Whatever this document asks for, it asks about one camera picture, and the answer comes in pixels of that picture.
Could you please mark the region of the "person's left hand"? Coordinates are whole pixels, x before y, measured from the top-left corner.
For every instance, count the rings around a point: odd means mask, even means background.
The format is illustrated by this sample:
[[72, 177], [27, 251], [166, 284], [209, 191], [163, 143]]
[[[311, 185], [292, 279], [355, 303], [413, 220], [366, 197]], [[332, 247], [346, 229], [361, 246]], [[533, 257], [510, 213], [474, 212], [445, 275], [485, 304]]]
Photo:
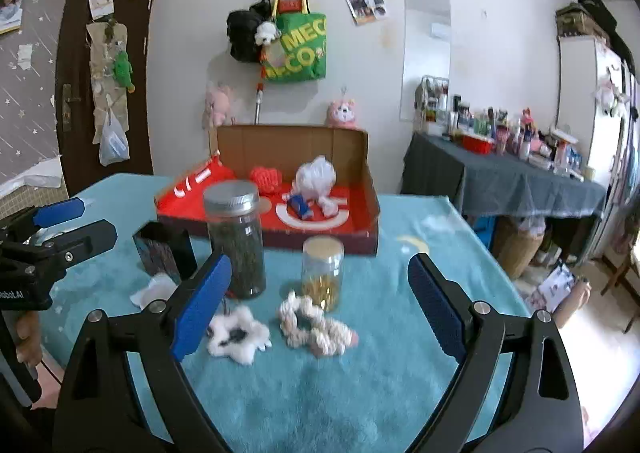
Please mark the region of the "person's left hand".
[[42, 360], [39, 314], [35, 311], [22, 314], [15, 323], [15, 332], [20, 340], [16, 345], [17, 361], [36, 367]]

